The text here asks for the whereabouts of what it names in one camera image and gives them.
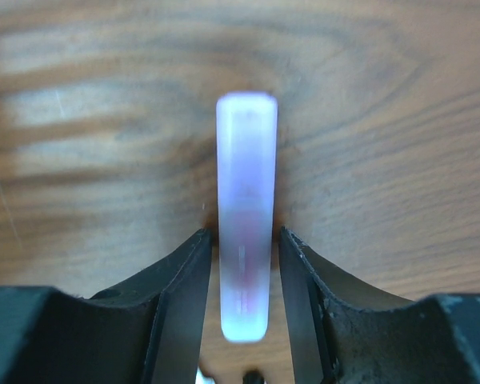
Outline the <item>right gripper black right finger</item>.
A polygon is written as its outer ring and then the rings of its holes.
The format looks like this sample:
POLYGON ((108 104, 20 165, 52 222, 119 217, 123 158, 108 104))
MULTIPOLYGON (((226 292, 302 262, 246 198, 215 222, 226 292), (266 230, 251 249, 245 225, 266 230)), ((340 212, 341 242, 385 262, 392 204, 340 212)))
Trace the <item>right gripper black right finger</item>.
POLYGON ((282 228, 282 296, 298 383, 480 383, 480 293, 411 301, 282 228))

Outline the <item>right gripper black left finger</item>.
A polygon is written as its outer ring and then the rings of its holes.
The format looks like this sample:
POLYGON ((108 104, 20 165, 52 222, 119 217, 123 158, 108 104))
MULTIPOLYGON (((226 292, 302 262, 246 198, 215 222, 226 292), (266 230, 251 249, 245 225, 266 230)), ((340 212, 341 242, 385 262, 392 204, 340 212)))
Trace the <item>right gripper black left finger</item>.
POLYGON ((199 230, 91 298, 0 286, 0 383, 194 382, 211 255, 199 230))

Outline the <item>pink purple highlighter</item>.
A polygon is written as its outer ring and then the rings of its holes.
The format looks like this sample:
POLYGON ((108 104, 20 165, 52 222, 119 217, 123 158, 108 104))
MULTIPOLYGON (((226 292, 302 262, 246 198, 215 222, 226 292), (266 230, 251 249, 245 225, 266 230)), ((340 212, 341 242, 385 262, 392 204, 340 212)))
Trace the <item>pink purple highlighter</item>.
POLYGON ((220 318, 228 342, 268 328, 278 102, 235 91, 216 105, 220 318))

